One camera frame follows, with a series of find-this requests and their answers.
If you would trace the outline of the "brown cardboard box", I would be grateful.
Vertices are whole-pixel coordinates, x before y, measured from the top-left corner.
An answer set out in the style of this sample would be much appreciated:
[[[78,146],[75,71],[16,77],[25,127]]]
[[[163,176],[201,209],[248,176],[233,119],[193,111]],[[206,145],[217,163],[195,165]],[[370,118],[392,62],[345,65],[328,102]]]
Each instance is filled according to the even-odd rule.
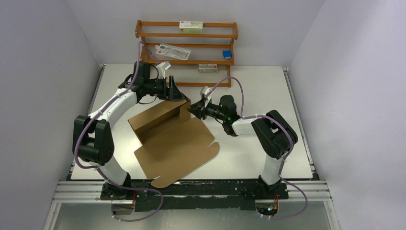
[[[166,188],[212,160],[220,145],[189,98],[162,101],[128,120],[141,142],[134,154],[155,188]]]

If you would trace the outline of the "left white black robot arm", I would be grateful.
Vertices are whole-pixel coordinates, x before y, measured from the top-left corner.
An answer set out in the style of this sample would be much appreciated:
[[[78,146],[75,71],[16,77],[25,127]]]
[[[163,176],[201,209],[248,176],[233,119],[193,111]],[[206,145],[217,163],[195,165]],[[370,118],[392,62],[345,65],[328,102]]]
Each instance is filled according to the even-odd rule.
[[[108,196],[127,199],[133,186],[131,177],[115,159],[112,127],[133,106],[146,96],[154,96],[165,101],[180,101],[184,95],[177,88],[173,76],[166,77],[171,67],[168,61],[152,65],[138,61],[134,71],[118,86],[114,95],[98,110],[74,121],[73,154],[76,164],[82,159],[96,169],[106,180]]]

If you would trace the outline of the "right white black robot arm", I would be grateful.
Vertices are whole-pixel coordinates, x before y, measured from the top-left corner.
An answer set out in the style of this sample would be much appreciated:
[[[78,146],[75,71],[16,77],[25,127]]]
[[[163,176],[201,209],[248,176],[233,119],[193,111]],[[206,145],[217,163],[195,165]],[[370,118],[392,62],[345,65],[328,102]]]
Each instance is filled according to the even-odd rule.
[[[263,198],[271,198],[276,193],[284,162],[298,141],[296,132],[277,110],[270,110],[264,115],[242,117],[237,113],[234,97],[224,95],[219,104],[202,96],[188,111],[200,120],[214,118],[229,136],[256,135],[266,153],[259,176],[259,194]]]

